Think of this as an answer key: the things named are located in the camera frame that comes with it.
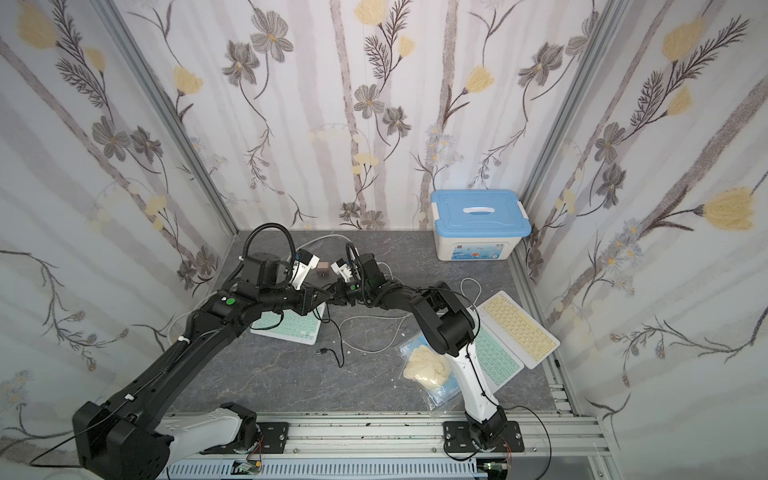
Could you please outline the pink USB charger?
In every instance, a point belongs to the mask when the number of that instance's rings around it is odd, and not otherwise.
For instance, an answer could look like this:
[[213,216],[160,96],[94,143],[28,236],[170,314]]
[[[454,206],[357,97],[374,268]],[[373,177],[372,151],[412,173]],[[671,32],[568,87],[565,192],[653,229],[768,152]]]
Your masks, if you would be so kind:
[[325,262],[325,261],[319,262],[317,267],[316,267],[316,273],[320,277],[328,276],[329,273],[330,273],[330,270],[331,270],[330,263],[329,262]]

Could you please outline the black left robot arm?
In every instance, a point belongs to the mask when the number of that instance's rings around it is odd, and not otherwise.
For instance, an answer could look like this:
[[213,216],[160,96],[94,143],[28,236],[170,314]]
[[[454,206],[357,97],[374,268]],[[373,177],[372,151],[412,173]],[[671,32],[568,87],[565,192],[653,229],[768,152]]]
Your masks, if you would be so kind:
[[221,290],[190,313],[176,342],[129,385],[102,404],[87,402],[72,419],[81,467],[102,479],[154,479],[187,456],[251,453],[263,435],[255,412],[226,403],[173,427],[164,416],[180,393],[263,313],[308,314],[345,292],[342,283],[302,280],[313,263],[286,227],[266,223],[246,238],[240,261]]

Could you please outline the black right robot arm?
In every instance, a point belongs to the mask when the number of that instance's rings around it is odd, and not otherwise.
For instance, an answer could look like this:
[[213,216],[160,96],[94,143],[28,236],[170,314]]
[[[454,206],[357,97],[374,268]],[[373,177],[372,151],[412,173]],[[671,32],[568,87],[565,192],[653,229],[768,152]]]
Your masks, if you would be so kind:
[[345,253],[346,258],[333,265],[341,278],[331,288],[330,302],[411,314],[430,348],[451,367],[472,442],[480,451],[491,450],[507,426],[507,416],[482,374],[475,344],[479,319],[464,304],[466,298],[443,281],[416,288],[387,279],[375,256],[359,253],[351,242],[345,244]]

